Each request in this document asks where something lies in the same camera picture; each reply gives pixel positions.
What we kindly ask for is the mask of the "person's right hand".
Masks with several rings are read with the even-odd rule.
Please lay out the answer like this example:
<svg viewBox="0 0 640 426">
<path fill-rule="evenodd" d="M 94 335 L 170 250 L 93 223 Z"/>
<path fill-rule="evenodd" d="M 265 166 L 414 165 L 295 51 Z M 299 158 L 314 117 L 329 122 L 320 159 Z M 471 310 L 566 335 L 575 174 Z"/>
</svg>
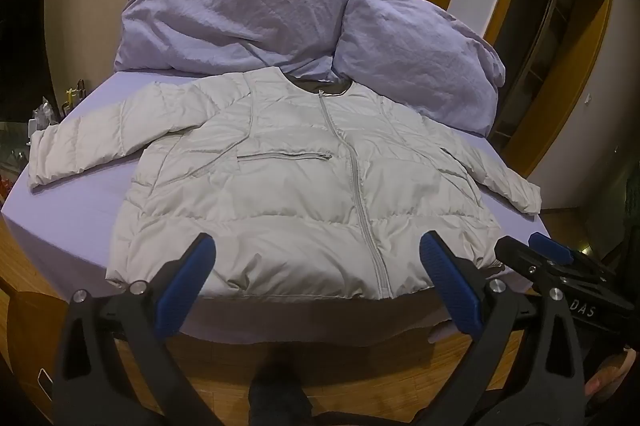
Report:
<svg viewBox="0 0 640 426">
<path fill-rule="evenodd" d="M 604 400 L 610 398 L 623 383 L 634 365 L 636 357 L 637 353 L 633 349 L 625 348 L 621 354 L 606 359 L 596 374 L 585 383 L 587 399 Z"/>
</svg>

